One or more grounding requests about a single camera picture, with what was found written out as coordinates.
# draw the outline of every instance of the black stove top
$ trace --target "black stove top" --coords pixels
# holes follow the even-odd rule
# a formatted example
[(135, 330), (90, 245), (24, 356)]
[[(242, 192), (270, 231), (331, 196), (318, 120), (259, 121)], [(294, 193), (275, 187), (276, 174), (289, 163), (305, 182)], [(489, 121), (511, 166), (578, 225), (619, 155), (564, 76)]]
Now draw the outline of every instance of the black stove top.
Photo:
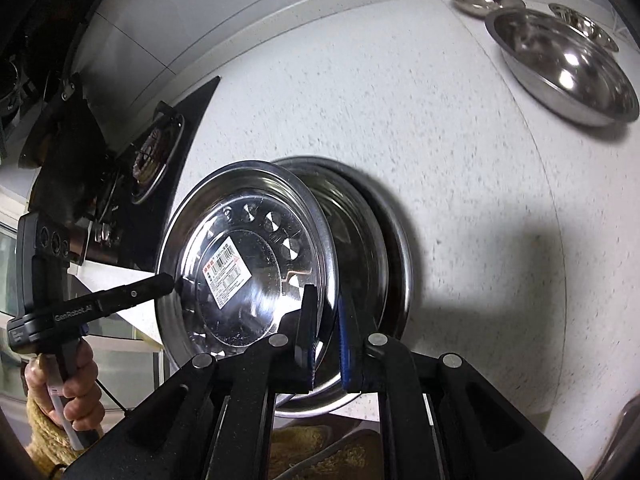
[[(129, 172), (127, 181), (132, 186), (130, 184), (116, 193), (110, 206), (113, 211), (111, 224), (118, 231), (117, 263), (113, 261), (117, 266), (154, 271), (178, 180), (193, 137), (219, 81), (220, 78), (216, 77), (175, 107), (166, 107), (169, 112), (165, 110), (162, 118), (118, 158), (119, 167)], [(161, 178), (143, 197), (150, 184), (158, 178), (158, 172), (169, 155), (170, 160)]]

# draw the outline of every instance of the gas stove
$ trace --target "gas stove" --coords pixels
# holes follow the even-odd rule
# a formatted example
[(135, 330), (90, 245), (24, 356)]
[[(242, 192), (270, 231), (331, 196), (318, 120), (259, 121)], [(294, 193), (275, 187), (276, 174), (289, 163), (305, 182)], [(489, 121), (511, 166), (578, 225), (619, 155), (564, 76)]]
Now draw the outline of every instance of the gas stove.
[(153, 272), (180, 174), (220, 78), (154, 120), (110, 164), (95, 203), (85, 259)]

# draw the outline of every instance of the white speckled countertop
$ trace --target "white speckled countertop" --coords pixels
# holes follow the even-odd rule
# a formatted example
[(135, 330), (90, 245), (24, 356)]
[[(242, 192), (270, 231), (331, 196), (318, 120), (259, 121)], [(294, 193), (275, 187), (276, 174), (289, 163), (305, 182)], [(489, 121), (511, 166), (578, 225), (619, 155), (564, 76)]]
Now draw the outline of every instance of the white speckled countertop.
[[(640, 88), (639, 54), (620, 49)], [(640, 387), (638, 125), (598, 137), (555, 117), (514, 81), (482, 21), (444, 0), (329, 16), (216, 75), (174, 209), (235, 160), (322, 155), (372, 176), (414, 242), (403, 341), (465, 356), (587, 471)]]

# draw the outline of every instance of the metal screw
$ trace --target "metal screw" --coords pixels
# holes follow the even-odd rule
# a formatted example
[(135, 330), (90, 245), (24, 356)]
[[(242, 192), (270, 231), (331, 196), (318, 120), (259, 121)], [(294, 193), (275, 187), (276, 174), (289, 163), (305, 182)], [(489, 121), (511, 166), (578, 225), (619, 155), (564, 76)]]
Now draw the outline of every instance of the metal screw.
[(284, 334), (273, 334), (269, 338), (269, 344), (271, 346), (275, 346), (276, 348), (279, 346), (284, 346), (289, 342), (289, 338)]
[(386, 335), (379, 332), (369, 334), (369, 337), (367, 339), (373, 346), (384, 346), (386, 345), (386, 342), (389, 341)]
[(213, 357), (209, 354), (198, 354), (191, 360), (194, 368), (206, 368), (213, 362)]
[(447, 354), (442, 358), (442, 362), (449, 368), (460, 368), (462, 366), (462, 358), (457, 354)]

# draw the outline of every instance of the yellow cloth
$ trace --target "yellow cloth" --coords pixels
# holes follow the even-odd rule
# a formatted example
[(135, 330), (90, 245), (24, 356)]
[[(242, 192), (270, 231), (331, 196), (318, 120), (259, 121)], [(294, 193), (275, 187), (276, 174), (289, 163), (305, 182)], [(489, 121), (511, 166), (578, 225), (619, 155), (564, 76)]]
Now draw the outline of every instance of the yellow cloth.
[(326, 432), (317, 426), (289, 426), (273, 430), (268, 479), (276, 478), (292, 465), (322, 451), (327, 444)]
[(27, 453), (44, 476), (48, 477), (57, 464), (67, 466), (82, 454), (72, 449), (65, 431), (42, 413), (31, 396), (27, 396), (27, 417), (31, 426)]

